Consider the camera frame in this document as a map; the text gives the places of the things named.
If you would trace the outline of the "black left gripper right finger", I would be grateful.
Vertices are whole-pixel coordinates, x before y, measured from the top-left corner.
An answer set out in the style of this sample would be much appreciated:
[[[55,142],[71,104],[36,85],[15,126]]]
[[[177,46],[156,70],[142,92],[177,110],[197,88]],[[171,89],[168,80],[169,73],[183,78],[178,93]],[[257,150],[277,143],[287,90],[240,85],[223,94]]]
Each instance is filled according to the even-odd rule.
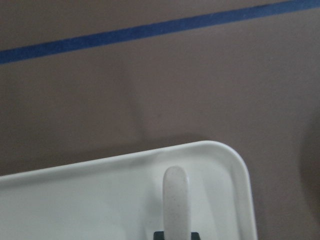
[[[191,232],[191,240],[201,240],[200,234],[198,232]]]

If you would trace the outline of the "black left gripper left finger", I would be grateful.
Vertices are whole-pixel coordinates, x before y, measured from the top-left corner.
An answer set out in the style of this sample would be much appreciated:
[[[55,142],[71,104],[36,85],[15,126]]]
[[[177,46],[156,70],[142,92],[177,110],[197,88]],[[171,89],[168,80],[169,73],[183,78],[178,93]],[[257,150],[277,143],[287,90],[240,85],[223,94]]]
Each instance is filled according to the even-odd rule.
[[[163,231],[155,231],[153,233],[153,240],[165,240]]]

